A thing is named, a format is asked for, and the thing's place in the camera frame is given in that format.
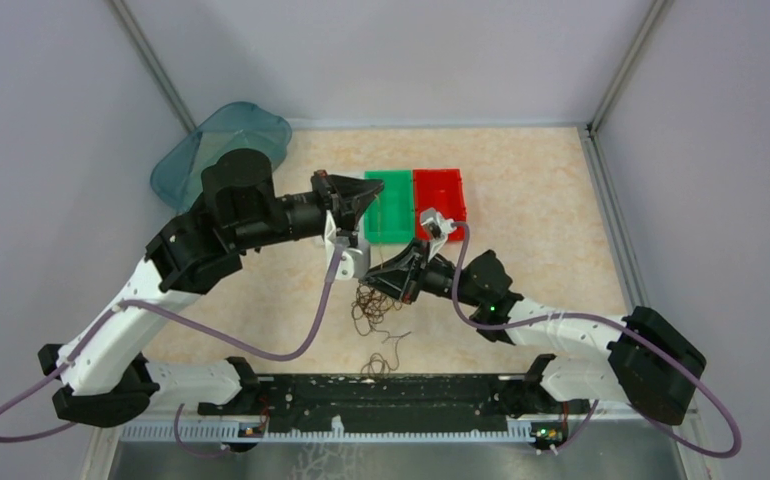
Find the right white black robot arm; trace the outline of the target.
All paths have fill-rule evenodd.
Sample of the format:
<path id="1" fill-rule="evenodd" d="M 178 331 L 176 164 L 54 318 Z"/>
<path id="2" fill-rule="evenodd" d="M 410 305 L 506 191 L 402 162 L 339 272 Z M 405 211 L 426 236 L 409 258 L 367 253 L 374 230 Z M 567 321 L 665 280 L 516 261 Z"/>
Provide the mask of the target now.
<path id="1" fill-rule="evenodd" d="M 684 421 L 706 359 L 657 311 L 637 306 L 607 317 L 563 311 L 514 292 L 493 250 L 463 267 L 430 251 L 427 241 L 414 240 L 360 282 L 404 304 L 427 293 L 472 308 L 471 325 L 486 340 L 535 349 L 524 398 L 537 412 L 600 400 L 629 404 L 665 425 Z"/>

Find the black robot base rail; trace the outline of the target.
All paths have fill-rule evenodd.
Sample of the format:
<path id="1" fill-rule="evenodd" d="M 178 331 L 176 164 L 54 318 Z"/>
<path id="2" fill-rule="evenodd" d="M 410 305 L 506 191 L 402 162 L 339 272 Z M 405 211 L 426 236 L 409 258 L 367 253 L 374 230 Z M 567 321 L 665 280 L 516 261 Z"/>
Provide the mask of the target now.
<path id="1" fill-rule="evenodd" d="M 203 416 L 266 416 L 270 433 L 324 433 L 340 419 L 348 433 L 502 432 L 528 415 L 584 414 L 586 400 L 557 401 L 535 373 L 256 374 L 225 404 L 202 401 Z"/>

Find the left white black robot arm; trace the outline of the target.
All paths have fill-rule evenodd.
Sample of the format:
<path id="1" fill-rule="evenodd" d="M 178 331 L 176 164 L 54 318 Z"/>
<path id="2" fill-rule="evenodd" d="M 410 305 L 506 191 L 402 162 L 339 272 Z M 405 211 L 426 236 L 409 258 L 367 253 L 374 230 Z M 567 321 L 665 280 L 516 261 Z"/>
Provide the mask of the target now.
<path id="1" fill-rule="evenodd" d="M 308 191 L 277 196 L 269 158 L 241 148 L 205 168 L 201 184 L 194 204 L 152 238 L 100 316 L 71 342 L 39 351 L 43 371 L 61 383 L 52 398 L 58 418 L 110 428 L 187 407 L 204 416 L 251 413 L 262 388 L 249 358 L 266 351 L 237 341 L 237 357 L 188 365 L 150 361 L 144 347 L 168 322 L 195 328 L 182 311 L 238 272 L 247 252 L 318 237 L 324 293 L 338 279 L 366 273 L 369 249 L 358 227 L 383 191 L 381 180 L 318 170 Z"/>

